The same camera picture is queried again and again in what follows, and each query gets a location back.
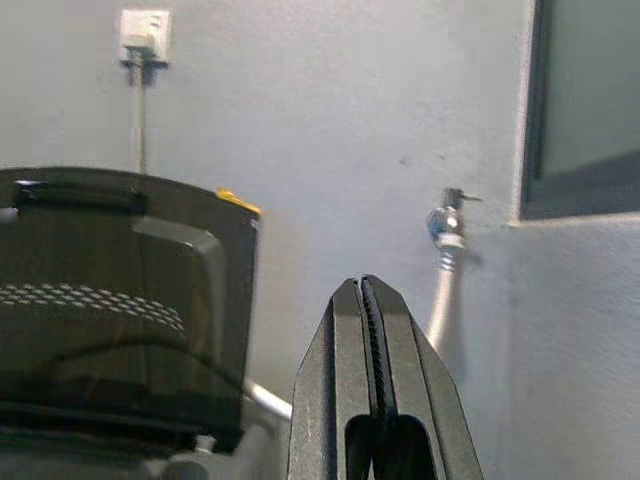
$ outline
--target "wall socket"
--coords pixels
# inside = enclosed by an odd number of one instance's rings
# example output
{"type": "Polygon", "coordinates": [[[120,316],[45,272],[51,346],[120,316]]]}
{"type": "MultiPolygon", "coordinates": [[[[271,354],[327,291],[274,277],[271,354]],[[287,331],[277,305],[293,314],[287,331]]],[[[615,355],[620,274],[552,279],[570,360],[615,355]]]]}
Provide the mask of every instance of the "wall socket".
{"type": "Polygon", "coordinates": [[[128,62],[129,55],[124,39],[129,35],[151,35],[154,39],[155,57],[152,63],[169,63],[169,34],[171,14],[168,10],[123,10],[120,19],[118,57],[128,62]]]}

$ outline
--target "white wall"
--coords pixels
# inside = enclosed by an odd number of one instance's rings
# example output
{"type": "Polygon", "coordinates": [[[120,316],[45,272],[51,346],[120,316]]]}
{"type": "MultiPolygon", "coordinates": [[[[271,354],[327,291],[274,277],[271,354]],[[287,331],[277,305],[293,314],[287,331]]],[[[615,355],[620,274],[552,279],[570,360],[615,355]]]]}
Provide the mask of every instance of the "white wall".
{"type": "MultiPolygon", "coordinates": [[[[0,165],[133,169],[132,92],[115,60],[115,25],[121,8],[164,5],[174,10],[174,43],[170,68],[157,72],[148,92],[150,171],[232,187],[265,210],[252,376],[290,395],[326,302],[348,276],[379,275],[425,327],[436,280],[425,218],[443,187],[460,186],[485,202],[468,209],[473,251],[445,356],[485,476],[595,480],[602,478],[590,470],[596,462],[615,462],[621,474],[640,471],[629,449],[598,454],[594,447],[587,458],[579,454],[583,442],[543,428],[575,412],[567,432],[612,445],[632,439],[622,420],[634,425],[638,414],[628,401],[633,392],[615,393],[634,371],[612,367],[601,377],[605,367],[591,370],[589,362],[602,358],[584,353],[588,335],[566,327],[559,344],[541,343],[544,330],[536,328],[550,311],[563,312],[554,317],[560,325],[578,316],[587,329],[602,324],[602,312],[582,303],[586,290],[567,287],[558,297],[538,285],[564,288],[554,268],[565,272],[617,244],[577,235],[580,249],[558,247],[547,268],[536,268],[536,252],[551,255],[555,237],[538,243],[527,240],[538,230],[504,227],[516,170],[524,0],[5,0],[0,165]],[[531,276],[514,279],[519,269],[531,276]],[[568,310],[555,309],[562,305],[568,310]],[[539,365],[551,378],[582,377],[570,394],[552,383],[539,401],[526,401],[522,382],[538,379],[539,365]],[[572,402],[605,387],[623,411],[594,407],[597,421],[584,423],[572,402]],[[523,434],[535,425],[540,433],[523,434]],[[550,447],[559,443],[567,455],[550,447]],[[575,460],[565,476],[567,458],[575,460]]],[[[608,258],[633,284],[622,268],[628,256],[608,258]]],[[[611,285],[611,298],[626,302],[611,311],[613,334],[640,340],[625,320],[634,304],[629,289],[614,287],[617,274],[579,272],[589,275],[592,295],[611,285]]],[[[628,361],[629,347],[615,343],[616,358],[628,361]]]]}

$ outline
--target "window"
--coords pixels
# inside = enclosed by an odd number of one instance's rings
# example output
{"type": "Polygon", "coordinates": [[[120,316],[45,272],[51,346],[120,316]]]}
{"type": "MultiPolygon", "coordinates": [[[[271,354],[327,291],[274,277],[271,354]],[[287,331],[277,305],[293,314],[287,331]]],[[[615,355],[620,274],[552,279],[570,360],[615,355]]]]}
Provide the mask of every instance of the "window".
{"type": "Polygon", "coordinates": [[[640,210],[640,2],[538,0],[523,219],[640,210]]]}

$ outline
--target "water faucet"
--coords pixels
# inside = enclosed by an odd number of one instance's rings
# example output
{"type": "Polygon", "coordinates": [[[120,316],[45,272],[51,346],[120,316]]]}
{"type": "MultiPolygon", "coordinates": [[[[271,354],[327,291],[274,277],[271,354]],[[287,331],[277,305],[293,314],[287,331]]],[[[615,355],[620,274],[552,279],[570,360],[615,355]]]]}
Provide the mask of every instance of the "water faucet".
{"type": "Polygon", "coordinates": [[[441,205],[427,219],[427,227],[433,243],[440,250],[440,267],[454,270],[466,249],[464,236],[463,200],[480,201],[477,195],[469,195],[459,188],[445,188],[441,205]]]}

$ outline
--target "white plug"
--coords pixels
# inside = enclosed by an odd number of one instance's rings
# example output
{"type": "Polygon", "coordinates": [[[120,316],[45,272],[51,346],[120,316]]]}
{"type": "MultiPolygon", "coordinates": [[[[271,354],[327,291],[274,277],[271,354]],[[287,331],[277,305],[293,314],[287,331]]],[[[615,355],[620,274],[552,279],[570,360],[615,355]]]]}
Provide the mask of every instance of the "white plug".
{"type": "Polygon", "coordinates": [[[170,13],[167,10],[123,10],[119,58],[130,62],[134,52],[145,63],[168,63],[170,13]]]}

